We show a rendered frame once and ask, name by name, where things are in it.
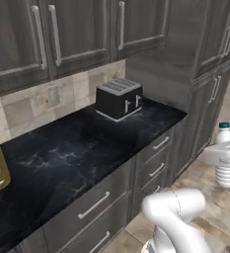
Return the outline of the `white bottle with teal cap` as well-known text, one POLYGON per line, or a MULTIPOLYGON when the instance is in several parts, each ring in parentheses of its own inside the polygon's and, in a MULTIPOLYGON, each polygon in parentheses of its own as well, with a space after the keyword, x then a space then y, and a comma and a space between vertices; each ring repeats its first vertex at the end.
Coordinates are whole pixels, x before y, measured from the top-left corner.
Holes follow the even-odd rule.
MULTIPOLYGON (((218 125, 219 132, 215 137, 215 144, 230 141, 230 124, 220 123, 218 125)), ((215 181, 219 187, 223 189, 230 189, 230 168, 216 167, 215 168, 215 181)))

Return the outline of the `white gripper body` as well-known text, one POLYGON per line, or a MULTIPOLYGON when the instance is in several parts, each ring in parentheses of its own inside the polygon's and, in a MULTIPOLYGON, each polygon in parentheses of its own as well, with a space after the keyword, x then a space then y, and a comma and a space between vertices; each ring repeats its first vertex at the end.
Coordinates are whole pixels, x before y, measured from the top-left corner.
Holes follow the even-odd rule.
POLYGON ((202 152, 202 159, 215 167, 230 168, 230 141, 206 147, 202 152))

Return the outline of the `grey tall cupboard long door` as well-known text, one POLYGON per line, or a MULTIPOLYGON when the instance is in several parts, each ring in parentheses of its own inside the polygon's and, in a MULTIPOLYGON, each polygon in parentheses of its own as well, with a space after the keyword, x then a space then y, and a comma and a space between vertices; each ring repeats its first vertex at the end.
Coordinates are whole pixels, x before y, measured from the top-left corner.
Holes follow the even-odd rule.
POLYGON ((220 144, 223 142, 230 141, 230 123, 228 120, 226 120, 221 113, 223 112, 223 104, 224 104, 224 98, 227 92, 227 87, 230 80, 230 69, 225 71, 222 75, 222 81, 220 84, 220 104, 218 106, 219 114, 217 118, 217 123, 215 126, 215 133, 213 138, 214 144, 220 144))
POLYGON ((192 91, 192 98, 189 107, 189 151, 190 160, 194 160, 200 147, 200 138, 202 137, 202 126, 204 125, 205 113, 209 104, 207 103, 214 77, 200 79, 192 91))

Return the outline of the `grey wall cupboard door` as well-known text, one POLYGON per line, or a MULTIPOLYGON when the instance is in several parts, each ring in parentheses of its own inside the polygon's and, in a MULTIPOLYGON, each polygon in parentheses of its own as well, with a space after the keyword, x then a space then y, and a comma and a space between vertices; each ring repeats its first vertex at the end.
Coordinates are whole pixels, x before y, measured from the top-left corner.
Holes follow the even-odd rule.
POLYGON ((33 5, 40 14, 38 0, 0 0, 0 96, 48 79, 48 66, 41 68, 33 5))
POLYGON ((172 0, 112 0, 112 61, 166 43, 172 0), (124 47, 118 50, 120 8, 125 3, 124 47))
POLYGON ((38 0, 51 79, 85 71, 110 61, 112 0, 38 0), (48 5, 56 8, 62 62, 55 64, 48 5))

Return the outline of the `black toaster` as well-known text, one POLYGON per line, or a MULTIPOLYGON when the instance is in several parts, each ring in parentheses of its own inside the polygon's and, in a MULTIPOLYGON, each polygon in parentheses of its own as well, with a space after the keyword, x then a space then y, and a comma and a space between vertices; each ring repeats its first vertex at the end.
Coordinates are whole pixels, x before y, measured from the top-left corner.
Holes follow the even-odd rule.
POLYGON ((98 114, 120 122, 141 110, 142 86, 127 79, 114 79, 97 87, 95 109, 98 114))

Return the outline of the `grey wall outlet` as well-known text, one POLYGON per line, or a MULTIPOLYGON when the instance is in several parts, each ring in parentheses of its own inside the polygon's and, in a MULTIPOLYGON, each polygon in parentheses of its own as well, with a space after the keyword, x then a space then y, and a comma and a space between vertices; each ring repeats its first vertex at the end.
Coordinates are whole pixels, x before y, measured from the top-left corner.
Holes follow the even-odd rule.
POLYGON ((51 107, 55 107, 60 103, 59 90, 57 87, 50 87, 47 90, 48 102, 51 107))

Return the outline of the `wide grey drawer front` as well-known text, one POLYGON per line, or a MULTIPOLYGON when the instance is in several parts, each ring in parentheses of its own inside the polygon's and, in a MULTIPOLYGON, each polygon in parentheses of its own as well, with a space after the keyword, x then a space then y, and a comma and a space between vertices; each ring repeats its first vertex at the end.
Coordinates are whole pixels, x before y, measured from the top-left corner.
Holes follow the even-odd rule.
POLYGON ((129 220, 131 193, 124 194, 80 235, 69 241, 56 253, 89 253, 109 231, 111 236, 96 250, 99 253, 112 238, 126 226, 129 220))
POLYGON ((126 194, 130 188, 132 171, 133 160, 130 159, 73 204, 48 221, 43 226, 48 252, 56 253, 123 194, 126 194), (106 191, 111 193, 110 196, 85 218, 79 219, 78 214, 85 212, 101 199, 106 191))

